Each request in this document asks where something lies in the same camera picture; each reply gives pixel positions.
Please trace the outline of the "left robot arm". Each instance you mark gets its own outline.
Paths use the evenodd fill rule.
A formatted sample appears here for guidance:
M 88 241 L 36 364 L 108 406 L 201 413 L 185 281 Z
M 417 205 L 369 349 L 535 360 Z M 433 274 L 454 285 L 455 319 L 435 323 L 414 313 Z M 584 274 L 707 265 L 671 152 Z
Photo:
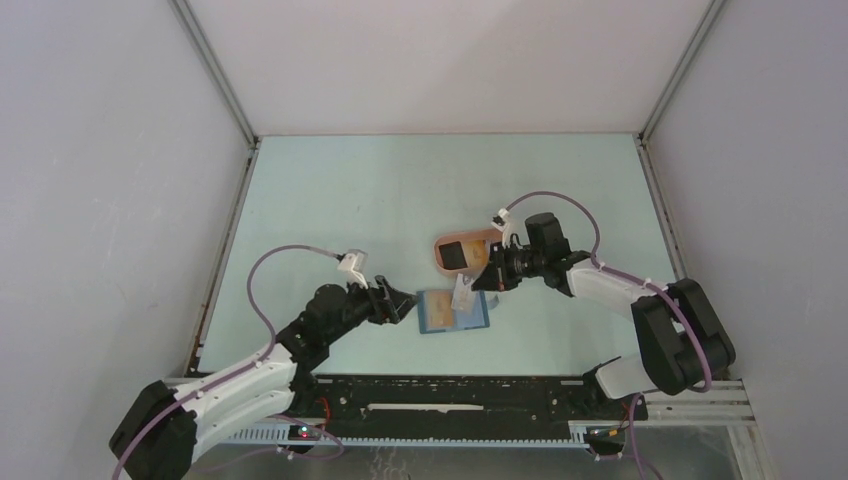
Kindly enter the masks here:
M 363 287 L 325 284 L 274 339 L 214 374 L 177 386 L 145 386 L 109 441 L 115 478 L 180 479 L 208 450 L 267 417 L 304 416 L 316 403 L 313 370 L 364 323 L 397 324 L 418 298 L 377 276 Z

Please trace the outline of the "white card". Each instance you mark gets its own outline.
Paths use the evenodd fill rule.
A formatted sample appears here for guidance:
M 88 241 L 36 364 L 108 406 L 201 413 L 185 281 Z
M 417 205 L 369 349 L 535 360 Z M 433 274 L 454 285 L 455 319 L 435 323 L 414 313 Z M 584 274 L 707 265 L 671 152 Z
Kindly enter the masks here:
M 451 298 L 451 308 L 456 312 L 471 314 L 476 305 L 478 296 L 473 289 L 475 279 L 466 274 L 456 276 Z

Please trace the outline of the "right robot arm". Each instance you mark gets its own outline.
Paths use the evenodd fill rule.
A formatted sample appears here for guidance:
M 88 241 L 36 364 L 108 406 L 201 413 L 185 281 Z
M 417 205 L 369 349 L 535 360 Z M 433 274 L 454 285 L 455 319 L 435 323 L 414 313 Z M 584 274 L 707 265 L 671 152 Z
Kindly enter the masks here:
M 491 245 L 474 290 L 507 292 L 525 279 L 540 278 L 567 297 L 593 301 L 632 322 L 637 353 L 588 374 L 581 402 L 591 416 L 610 416 L 622 398 L 636 393 L 704 392 L 715 373 L 735 362 L 735 347 L 695 280 L 657 284 L 616 270 L 589 251 L 572 249 L 550 212 L 526 219 L 526 243 L 514 234 L 507 210 L 492 224 L 502 238 Z

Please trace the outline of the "black card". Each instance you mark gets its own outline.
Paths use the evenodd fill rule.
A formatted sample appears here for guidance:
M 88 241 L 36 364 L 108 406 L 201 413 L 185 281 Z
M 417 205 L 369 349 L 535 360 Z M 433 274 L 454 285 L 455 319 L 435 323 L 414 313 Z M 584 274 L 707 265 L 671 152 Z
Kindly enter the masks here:
M 438 247 L 438 252 L 441 258 L 441 265 L 445 270 L 455 271 L 468 267 L 460 241 L 441 244 Z

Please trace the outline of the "blue card holder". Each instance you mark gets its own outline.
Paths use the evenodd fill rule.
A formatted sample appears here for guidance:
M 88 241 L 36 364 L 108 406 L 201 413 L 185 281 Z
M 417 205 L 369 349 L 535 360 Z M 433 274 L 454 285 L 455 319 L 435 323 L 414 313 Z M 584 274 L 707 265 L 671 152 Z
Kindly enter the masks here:
M 474 310 L 471 314 L 465 314 L 461 312 L 454 311 L 454 319 L 455 326 L 453 328 L 447 330 L 436 330 L 436 331 L 427 331 L 425 328 L 425 307 L 424 303 L 424 295 L 428 291 L 433 290 L 422 290 L 417 292 L 418 303 L 416 306 L 416 311 L 418 314 L 418 324 L 419 324 L 419 333 L 422 335 L 428 334 L 439 334 L 439 333 L 453 333 L 459 331 L 466 330 L 477 330 L 477 329 L 485 329 L 490 327 L 490 313 L 492 310 L 496 309 L 499 306 L 500 299 L 497 295 L 488 295 L 486 292 L 480 291 L 476 292 L 478 299 Z

